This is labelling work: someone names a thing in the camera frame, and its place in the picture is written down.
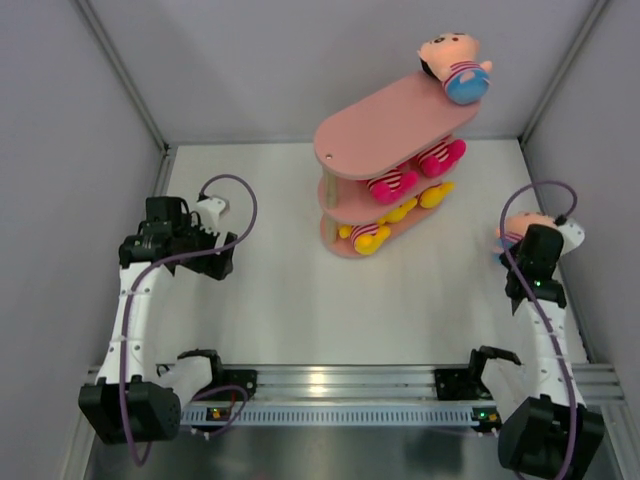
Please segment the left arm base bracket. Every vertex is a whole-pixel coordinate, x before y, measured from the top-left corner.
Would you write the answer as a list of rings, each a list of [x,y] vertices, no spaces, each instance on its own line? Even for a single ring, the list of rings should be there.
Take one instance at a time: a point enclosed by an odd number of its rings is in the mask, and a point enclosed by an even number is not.
[[[249,398],[255,395],[257,390],[258,371],[255,369],[227,368],[223,367],[220,373],[214,375],[214,379],[207,385],[199,388],[195,395],[204,401],[233,402],[242,399],[242,395],[236,391],[225,391],[216,395],[204,396],[204,393],[217,387],[235,385],[242,387]]]

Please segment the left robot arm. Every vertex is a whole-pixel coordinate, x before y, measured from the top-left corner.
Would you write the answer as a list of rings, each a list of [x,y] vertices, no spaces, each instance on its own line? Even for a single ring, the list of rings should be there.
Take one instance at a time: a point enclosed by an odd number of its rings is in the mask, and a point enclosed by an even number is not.
[[[237,234],[221,235],[227,200],[201,196],[146,200],[146,216],[118,250],[120,293],[109,346],[96,379],[81,387],[78,405],[107,445],[172,440],[183,408],[199,394],[219,397],[226,376],[213,349],[181,345],[175,364],[158,370],[159,317],[179,267],[221,281],[233,270]]]

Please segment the boy doll blue shorts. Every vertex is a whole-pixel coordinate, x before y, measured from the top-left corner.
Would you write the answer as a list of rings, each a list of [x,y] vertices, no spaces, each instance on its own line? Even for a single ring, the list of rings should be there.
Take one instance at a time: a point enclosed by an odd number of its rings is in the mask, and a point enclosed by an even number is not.
[[[540,212],[519,212],[508,216],[504,224],[505,232],[502,232],[499,227],[495,230],[495,244],[493,247],[495,261],[499,263],[500,255],[504,252],[501,236],[505,237],[507,247],[511,248],[525,236],[528,228],[534,224],[544,225],[553,229],[557,228],[553,217]]]

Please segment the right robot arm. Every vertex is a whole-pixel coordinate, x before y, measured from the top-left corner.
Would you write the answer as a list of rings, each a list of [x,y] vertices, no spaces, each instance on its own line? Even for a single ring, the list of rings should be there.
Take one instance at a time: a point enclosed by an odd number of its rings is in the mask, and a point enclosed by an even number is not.
[[[572,219],[533,223],[501,254],[511,315],[501,343],[481,347],[483,361],[466,373],[471,392],[494,399],[501,419],[499,462],[518,474],[581,479],[604,437],[604,420],[587,409],[572,372],[567,299],[553,277],[560,257],[584,239]]]

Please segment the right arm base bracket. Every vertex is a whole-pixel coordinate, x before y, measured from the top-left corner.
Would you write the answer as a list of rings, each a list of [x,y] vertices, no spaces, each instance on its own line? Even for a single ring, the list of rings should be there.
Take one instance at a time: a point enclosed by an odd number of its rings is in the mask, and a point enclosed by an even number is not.
[[[434,371],[436,395],[440,401],[492,400],[476,373],[469,368],[440,368]]]

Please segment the pink white panda plush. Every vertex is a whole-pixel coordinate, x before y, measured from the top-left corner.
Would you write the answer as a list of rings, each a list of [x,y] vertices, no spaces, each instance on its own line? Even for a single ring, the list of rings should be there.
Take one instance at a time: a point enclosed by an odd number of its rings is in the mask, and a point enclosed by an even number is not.
[[[455,166],[466,153],[466,147],[464,140],[449,135],[419,153],[417,166],[427,178],[439,177]]]
[[[401,198],[419,180],[415,171],[403,172],[393,168],[384,174],[365,181],[372,197],[381,204],[390,204]]]

